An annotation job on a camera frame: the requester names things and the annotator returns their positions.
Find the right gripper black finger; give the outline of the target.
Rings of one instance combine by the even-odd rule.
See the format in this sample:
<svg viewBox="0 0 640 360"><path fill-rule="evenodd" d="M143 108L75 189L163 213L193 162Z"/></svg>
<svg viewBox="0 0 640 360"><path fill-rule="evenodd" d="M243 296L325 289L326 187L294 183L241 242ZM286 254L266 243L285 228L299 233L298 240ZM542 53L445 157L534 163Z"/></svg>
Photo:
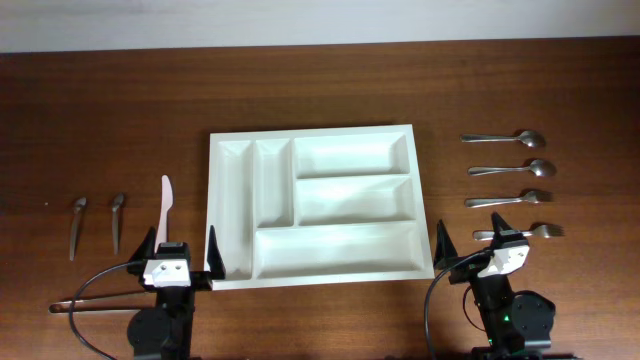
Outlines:
<svg viewBox="0 0 640 360"><path fill-rule="evenodd" d="M444 270L459 258L443 220L437 223L436 249L433 257L435 270Z"/></svg>
<svg viewBox="0 0 640 360"><path fill-rule="evenodd" d="M491 222L494 231L494 235L491 241L492 249L502 248L505 243L512 241L514 236L513 228L502 218L499 213L493 212L491 214Z"/></svg>

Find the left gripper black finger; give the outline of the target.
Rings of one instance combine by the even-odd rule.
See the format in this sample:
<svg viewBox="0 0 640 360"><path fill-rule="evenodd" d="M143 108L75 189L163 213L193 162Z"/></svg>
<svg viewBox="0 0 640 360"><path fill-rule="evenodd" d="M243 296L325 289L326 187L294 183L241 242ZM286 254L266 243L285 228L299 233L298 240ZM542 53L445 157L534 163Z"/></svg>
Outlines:
<svg viewBox="0 0 640 360"><path fill-rule="evenodd" d="M142 275L146 262L155 255L156 229L150 227L144 240L129 259L127 272L131 275Z"/></svg>
<svg viewBox="0 0 640 360"><path fill-rule="evenodd" d="M226 279L226 269L219 250L215 227L213 225L209 226L206 264L209 267L207 273L211 280Z"/></svg>

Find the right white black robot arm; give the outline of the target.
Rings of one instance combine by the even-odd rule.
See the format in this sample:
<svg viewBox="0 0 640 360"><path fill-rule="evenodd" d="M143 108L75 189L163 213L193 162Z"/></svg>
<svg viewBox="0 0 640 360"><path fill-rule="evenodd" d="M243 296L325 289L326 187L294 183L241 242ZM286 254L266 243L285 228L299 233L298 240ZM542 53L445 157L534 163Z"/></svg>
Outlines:
<svg viewBox="0 0 640 360"><path fill-rule="evenodd" d="M479 311L488 345L462 355L473 360L574 359L571 353L548 354L556 315L555 304L530 290L514 291L508 276L521 269L530 251L524 233L498 213L491 214L493 236L488 246L460 256L445 224L437 223L434 268L439 271L424 300L424 326L429 326L429 305L438 282L465 284Z"/></svg>

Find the steel tablespoon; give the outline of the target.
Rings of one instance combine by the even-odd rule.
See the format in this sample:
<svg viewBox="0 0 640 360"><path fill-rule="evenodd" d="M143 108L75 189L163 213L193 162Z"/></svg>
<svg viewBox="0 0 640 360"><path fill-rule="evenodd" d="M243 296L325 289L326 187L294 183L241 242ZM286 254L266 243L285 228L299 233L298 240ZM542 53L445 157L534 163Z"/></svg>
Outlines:
<svg viewBox="0 0 640 360"><path fill-rule="evenodd" d="M533 130L524 130L516 135L480 135L462 134L460 140L464 143L482 142L519 142L529 148L541 148L546 145L544 137Z"/></svg>
<svg viewBox="0 0 640 360"><path fill-rule="evenodd" d="M467 170L467 174L470 176L484 176L510 172L530 172L537 177L550 177L557 173L557 169L547 160L534 159L527 165L520 167L471 167Z"/></svg>

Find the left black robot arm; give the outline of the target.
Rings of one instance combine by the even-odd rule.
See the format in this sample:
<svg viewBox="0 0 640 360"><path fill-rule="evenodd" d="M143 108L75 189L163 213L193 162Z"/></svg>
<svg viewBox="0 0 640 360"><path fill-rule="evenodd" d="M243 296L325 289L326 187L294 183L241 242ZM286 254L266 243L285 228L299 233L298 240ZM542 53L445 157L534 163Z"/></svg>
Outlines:
<svg viewBox="0 0 640 360"><path fill-rule="evenodd" d="M189 245L185 242L155 244L150 228L129 259L127 272L156 295L155 305L139 310L127 328L136 359L188 359L191 350L195 294L211 291L215 280L226 278L216 232L209 229L208 270L192 271Z"/></svg>

